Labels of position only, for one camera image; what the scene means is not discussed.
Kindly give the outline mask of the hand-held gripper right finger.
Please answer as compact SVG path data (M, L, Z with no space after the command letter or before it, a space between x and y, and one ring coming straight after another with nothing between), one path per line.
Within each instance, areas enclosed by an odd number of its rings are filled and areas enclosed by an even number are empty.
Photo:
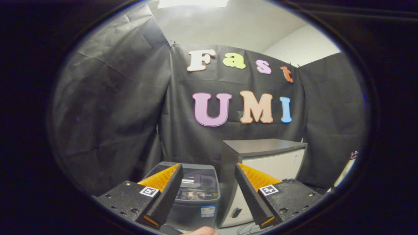
M260 229L303 213L323 197L296 179L278 180L242 163L236 163L234 175Z

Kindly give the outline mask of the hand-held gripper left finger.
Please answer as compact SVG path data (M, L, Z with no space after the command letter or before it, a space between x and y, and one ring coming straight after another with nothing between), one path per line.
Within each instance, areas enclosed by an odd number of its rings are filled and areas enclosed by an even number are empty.
M94 199L131 221L160 229L166 223L183 176L182 164L175 163L139 182L126 180Z

